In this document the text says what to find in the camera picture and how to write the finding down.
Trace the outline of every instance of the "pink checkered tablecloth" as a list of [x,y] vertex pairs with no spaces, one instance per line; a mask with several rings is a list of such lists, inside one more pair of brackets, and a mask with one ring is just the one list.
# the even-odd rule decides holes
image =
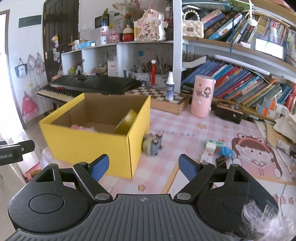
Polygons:
[[[176,171],[175,166],[179,156],[186,154],[193,160],[200,160],[205,149],[203,142],[206,139],[223,139],[231,148],[231,141],[237,137],[238,133],[261,137],[257,126],[252,122],[242,120],[238,125],[216,117],[213,111],[206,118],[197,118],[190,114],[189,108],[190,106],[181,115],[151,109],[150,132],[163,135],[164,148],[158,152],[157,156],[148,156],[142,152],[132,180],[104,175],[100,184],[113,197],[118,193],[159,194],[167,185],[173,170]],[[43,151],[41,163],[42,166],[58,163],[60,168],[71,167],[69,163],[55,160],[49,148]]]

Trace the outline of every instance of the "cardboard box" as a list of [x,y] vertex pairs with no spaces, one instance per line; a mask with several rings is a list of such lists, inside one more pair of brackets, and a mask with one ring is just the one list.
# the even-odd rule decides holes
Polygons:
[[267,109],[273,110],[273,111],[281,113],[283,115],[286,114],[286,111],[288,109],[286,106],[279,104],[273,100],[269,100],[267,98],[264,98],[263,106]]
[[[131,109],[137,117],[128,134],[114,134]],[[73,124],[93,126],[98,132],[74,130]],[[107,154],[107,174],[131,179],[142,152],[143,137],[149,132],[150,97],[84,93],[45,117],[39,125],[56,159],[72,164],[90,163]]]
[[108,60],[108,76],[118,77],[117,62]]
[[278,112],[275,112],[273,110],[267,109],[262,105],[257,104],[256,106],[256,111],[258,114],[263,115],[263,116],[267,116],[269,118],[272,119],[278,119],[280,118],[281,114]]

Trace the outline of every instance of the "chessboard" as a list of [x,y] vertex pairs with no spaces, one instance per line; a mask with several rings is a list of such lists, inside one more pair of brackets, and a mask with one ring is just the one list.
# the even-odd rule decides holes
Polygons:
[[174,99],[168,101],[165,99],[165,90],[154,89],[151,87],[139,87],[137,89],[127,91],[125,94],[150,96],[151,108],[176,115],[180,115],[189,104],[189,97],[184,94],[174,93]]

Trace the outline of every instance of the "blue spray bottle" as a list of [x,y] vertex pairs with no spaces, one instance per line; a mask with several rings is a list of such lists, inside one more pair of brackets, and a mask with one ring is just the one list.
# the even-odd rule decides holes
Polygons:
[[168,81],[166,83],[166,91],[165,91],[165,99],[166,100],[173,100],[174,99],[174,79],[173,79],[173,72],[168,73]]

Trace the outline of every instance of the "floor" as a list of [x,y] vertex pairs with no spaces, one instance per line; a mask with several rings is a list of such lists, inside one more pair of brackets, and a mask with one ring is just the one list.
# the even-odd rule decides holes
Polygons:
[[[27,137],[35,142],[35,154],[40,159],[42,150],[47,147],[47,143],[38,125],[39,120],[27,124],[25,131]],[[25,182],[6,165],[0,167],[0,241],[6,240],[15,231],[7,213],[7,207],[11,198],[25,185]]]

